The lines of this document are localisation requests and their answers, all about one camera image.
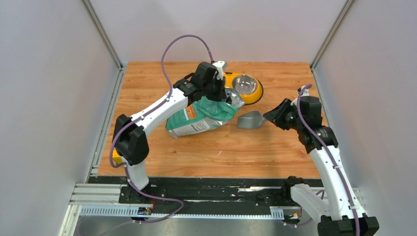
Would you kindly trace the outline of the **grey metal scoop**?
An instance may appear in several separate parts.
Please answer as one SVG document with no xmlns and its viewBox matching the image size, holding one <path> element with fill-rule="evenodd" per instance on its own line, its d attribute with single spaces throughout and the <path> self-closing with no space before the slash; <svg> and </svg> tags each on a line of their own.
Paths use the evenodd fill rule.
<svg viewBox="0 0 417 236">
<path fill-rule="evenodd" d="M 258 129 L 263 126 L 266 119 L 259 111 L 251 111 L 238 117 L 237 128 Z"/>
</svg>

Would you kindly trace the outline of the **green pet food bag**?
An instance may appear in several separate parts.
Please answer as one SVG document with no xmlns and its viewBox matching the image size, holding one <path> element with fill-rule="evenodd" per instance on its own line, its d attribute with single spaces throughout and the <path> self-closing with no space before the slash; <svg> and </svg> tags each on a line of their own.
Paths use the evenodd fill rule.
<svg viewBox="0 0 417 236">
<path fill-rule="evenodd" d="M 165 128 L 175 139 L 219 128 L 229 123 L 245 102 L 233 88 L 226 88 L 226 101 L 212 101 L 206 97 L 193 102 L 167 121 Z"/>
</svg>

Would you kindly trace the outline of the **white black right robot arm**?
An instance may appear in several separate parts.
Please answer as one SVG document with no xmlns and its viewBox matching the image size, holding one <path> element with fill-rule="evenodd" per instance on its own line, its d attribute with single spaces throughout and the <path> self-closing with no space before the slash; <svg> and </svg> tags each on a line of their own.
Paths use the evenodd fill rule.
<svg viewBox="0 0 417 236">
<path fill-rule="evenodd" d="M 318 197 L 300 177 L 288 177 L 281 191 L 287 205 L 299 204 L 317 223 L 320 236 L 373 236 L 380 225 L 368 216 L 344 170 L 333 130 L 322 124 L 322 104 L 314 96 L 284 99 L 264 119 L 282 130 L 293 129 L 319 171 L 327 200 Z"/>
</svg>

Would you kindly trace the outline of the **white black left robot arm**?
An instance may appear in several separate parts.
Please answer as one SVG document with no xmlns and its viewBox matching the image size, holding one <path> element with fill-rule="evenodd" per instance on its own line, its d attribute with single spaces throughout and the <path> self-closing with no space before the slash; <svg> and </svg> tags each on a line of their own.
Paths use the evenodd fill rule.
<svg viewBox="0 0 417 236">
<path fill-rule="evenodd" d="M 149 154 L 148 137 L 160 124 L 176 112 L 206 98 L 220 102 L 226 100 L 225 61 L 202 62 L 194 73 L 171 85 L 166 95 L 146 109 L 128 117 L 117 118 L 112 149 L 121 156 L 128 183 L 134 187 L 132 197 L 139 203 L 150 199 L 149 177 L 145 159 Z"/>
</svg>

